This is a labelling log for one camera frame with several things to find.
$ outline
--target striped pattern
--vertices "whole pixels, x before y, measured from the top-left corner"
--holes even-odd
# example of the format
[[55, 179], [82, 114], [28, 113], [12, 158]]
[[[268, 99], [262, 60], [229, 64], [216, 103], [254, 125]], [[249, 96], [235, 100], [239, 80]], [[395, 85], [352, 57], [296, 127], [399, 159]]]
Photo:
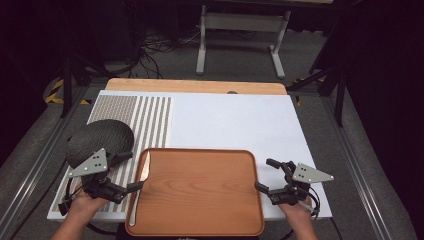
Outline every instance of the striped pattern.
[[[170, 97], [107, 95], [98, 97], [88, 123], [102, 119], [119, 120], [130, 126], [135, 137], [134, 157], [122, 163], [116, 171], [109, 175], [113, 183], [122, 187], [126, 187], [128, 183], [133, 183], [141, 152], [149, 147], [167, 146], [171, 112], [172, 99]], [[52, 211], [59, 211], [57, 204], [65, 194], [66, 182], [67, 178], [64, 178], [52, 206]], [[79, 180], [73, 181], [71, 189], [75, 189], [79, 182]], [[129, 207], [129, 200], [130, 198], [127, 196], [121, 204], [107, 204], [99, 212], [126, 212]]]
[[[57, 82], [54, 84], [52, 90], [50, 91], [49, 96], [45, 100], [46, 103], [58, 103], [58, 104], [63, 104], [64, 103], [64, 100], [63, 99], [56, 98], [56, 94], [59, 91], [60, 87], [62, 87], [63, 81], [64, 81], [63, 79], [57, 80]], [[83, 100], [81, 100], [81, 103], [80, 104], [90, 105], [91, 102], [92, 102], [91, 100], [83, 99]]]

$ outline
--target white table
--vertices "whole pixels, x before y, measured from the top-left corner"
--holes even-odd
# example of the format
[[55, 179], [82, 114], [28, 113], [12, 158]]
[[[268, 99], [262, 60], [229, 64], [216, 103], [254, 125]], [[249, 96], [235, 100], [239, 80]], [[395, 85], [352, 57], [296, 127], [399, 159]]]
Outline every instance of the white table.
[[[167, 147], [248, 150], [255, 156], [259, 181], [270, 189], [282, 188], [286, 183], [281, 170], [266, 165], [267, 158], [315, 167], [292, 100], [287, 95], [102, 91], [100, 96], [170, 97], [173, 110]], [[320, 217], [331, 217], [322, 184], [312, 186], [321, 199]], [[261, 194], [261, 198], [265, 220], [284, 218], [267, 196]], [[124, 222], [125, 218], [123, 209], [121, 212], [99, 212], [94, 219]], [[61, 220], [63, 217], [50, 210], [48, 219]]]

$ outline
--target dark background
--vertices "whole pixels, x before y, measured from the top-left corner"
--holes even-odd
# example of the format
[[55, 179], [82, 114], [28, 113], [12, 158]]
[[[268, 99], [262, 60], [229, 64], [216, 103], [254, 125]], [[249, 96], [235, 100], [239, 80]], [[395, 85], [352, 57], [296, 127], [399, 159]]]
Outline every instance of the dark background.
[[[76, 51], [97, 64], [128, 61], [147, 24], [174, 39], [198, 24], [199, 6], [126, 4], [0, 3], [0, 165], [46, 108], [43, 92], [61, 74], [64, 53]], [[419, 224], [424, 213], [420, 178], [424, 7], [412, 1], [363, 1], [355, 8], [364, 13], [340, 20], [342, 27], [330, 36], [316, 66], [322, 69], [346, 58], [347, 87], [363, 126], [418, 237], [424, 238]], [[293, 13], [289, 28], [329, 33], [335, 20], [319, 13], [309, 18]]]

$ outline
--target human arm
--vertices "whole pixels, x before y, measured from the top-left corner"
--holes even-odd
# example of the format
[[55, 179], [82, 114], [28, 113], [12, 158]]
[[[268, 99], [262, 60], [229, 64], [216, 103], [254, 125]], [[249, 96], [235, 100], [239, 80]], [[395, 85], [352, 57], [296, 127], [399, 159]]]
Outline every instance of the human arm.
[[51, 240], [69, 239], [79, 240], [83, 238], [84, 229], [94, 217], [96, 212], [109, 201], [103, 198], [92, 199], [86, 192], [80, 190], [72, 201], [71, 208], [53, 235]]
[[[311, 199], [306, 199], [307, 204], [311, 204]], [[279, 204], [278, 207], [286, 215], [286, 219], [292, 227], [297, 240], [317, 240], [318, 236], [315, 233], [312, 225], [311, 211], [297, 203], [294, 206], [289, 204]]]

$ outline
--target tray rim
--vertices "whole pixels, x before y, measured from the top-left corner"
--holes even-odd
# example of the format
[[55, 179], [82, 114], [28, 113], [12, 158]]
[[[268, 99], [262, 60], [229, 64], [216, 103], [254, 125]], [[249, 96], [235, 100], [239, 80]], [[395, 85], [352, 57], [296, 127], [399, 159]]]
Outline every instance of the tray rim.
[[[142, 168], [142, 157], [146, 154], [147, 151], [178, 151], [178, 152], [183, 152], [183, 151], [212, 151], [212, 152], [240, 152], [240, 153], [245, 153], [250, 155], [252, 161], [253, 161], [253, 170], [254, 170], [254, 177], [256, 180], [258, 180], [258, 171], [257, 171], [257, 166], [256, 166], [256, 159], [255, 156], [253, 155], [252, 152], [245, 150], [245, 149], [212, 149], [212, 148], [174, 148], [174, 147], [170, 147], [170, 148], [155, 148], [155, 147], [149, 147], [144, 149], [141, 153], [140, 153], [140, 159], [139, 159], [139, 163], [137, 166], [137, 170], [136, 170], [136, 174], [134, 177], [134, 181], [137, 182], [137, 179], [139, 177], [139, 175], [141, 174], [140, 168]], [[258, 229], [258, 232], [256, 233], [252, 233], [252, 234], [225, 234], [225, 235], [220, 235], [220, 234], [184, 234], [183, 237], [214, 237], [214, 236], [228, 236], [228, 237], [236, 237], [236, 236], [258, 236], [260, 235], [264, 229], [265, 229], [265, 220], [264, 220], [264, 213], [263, 213], [263, 209], [262, 209], [262, 199], [260, 197], [259, 192], [256, 192], [256, 199], [258, 201], [258, 207], [259, 207], [259, 215], [260, 215], [260, 219], [261, 219], [261, 224], [260, 227]], [[132, 207], [134, 206], [134, 200], [135, 200], [135, 195], [132, 194], [131, 196], [131, 201], [130, 201], [130, 205], [129, 208], [127, 210], [127, 214], [126, 214], [126, 219], [125, 219], [125, 230], [127, 231], [127, 233], [131, 236], [136, 236], [136, 237], [171, 237], [171, 236], [175, 236], [175, 237], [182, 237], [182, 236], [178, 236], [178, 235], [174, 235], [174, 234], [134, 234], [131, 231], [129, 231], [130, 226], [128, 223], [129, 220], [129, 214], [131, 213]]]

